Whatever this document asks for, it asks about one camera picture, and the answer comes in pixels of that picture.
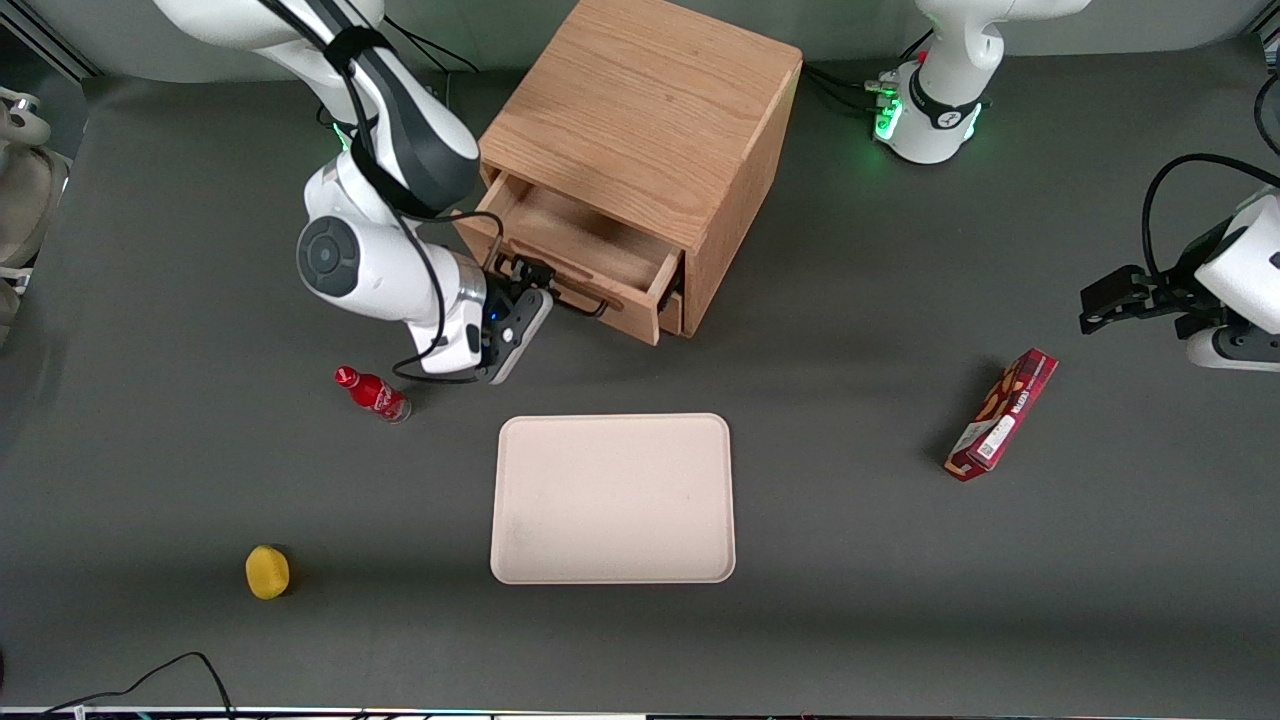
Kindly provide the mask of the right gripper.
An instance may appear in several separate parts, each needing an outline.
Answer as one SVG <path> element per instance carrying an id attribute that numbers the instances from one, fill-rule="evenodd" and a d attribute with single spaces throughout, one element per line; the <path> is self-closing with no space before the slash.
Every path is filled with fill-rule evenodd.
<path id="1" fill-rule="evenodd" d="M 420 318 L 420 370 L 452 375 L 483 363 L 481 329 L 486 320 L 486 275 L 475 260 L 457 252 L 429 252 L 426 304 Z M 512 295 L 549 291 L 556 270 L 536 258 L 500 255 L 495 272 L 509 281 Z"/>

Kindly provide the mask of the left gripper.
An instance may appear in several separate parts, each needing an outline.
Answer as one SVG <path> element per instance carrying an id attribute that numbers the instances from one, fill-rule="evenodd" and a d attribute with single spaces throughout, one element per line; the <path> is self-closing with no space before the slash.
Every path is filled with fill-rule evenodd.
<path id="1" fill-rule="evenodd" d="M 1277 193 L 1258 192 L 1190 243 L 1162 273 L 1169 293 L 1190 306 L 1175 320 L 1178 336 L 1226 325 L 1251 325 L 1276 336 L 1277 252 Z M 1143 307 L 1149 296 L 1149 277 L 1140 266 L 1110 272 L 1082 291 L 1080 333 L 1093 334 L 1129 319 L 1125 307 Z"/>

